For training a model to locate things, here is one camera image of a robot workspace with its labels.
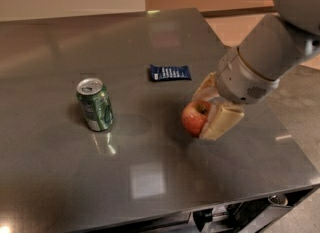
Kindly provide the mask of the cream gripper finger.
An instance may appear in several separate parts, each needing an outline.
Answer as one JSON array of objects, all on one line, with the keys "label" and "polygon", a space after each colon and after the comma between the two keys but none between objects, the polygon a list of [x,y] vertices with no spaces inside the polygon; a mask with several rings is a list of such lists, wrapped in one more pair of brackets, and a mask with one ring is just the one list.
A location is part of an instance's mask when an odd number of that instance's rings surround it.
[{"label": "cream gripper finger", "polygon": [[198,89],[192,96],[192,100],[203,100],[203,101],[211,101],[214,98],[218,98],[219,93],[216,88],[216,73],[209,73],[203,82],[200,84]]},{"label": "cream gripper finger", "polygon": [[214,101],[208,114],[208,121],[199,135],[200,139],[216,141],[244,117],[244,107],[228,101]]}]

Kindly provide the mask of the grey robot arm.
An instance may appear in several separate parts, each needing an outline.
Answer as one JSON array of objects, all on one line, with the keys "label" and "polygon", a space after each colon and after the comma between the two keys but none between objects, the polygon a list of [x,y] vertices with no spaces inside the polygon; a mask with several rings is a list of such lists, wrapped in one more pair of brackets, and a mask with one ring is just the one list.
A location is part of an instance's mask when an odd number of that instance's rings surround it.
[{"label": "grey robot arm", "polygon": [[261,102],[294,66],[319,54],[320,0],[273,0],[267,14],[203,80],[192,100],[210,106],[197,137],[216,140]]}]

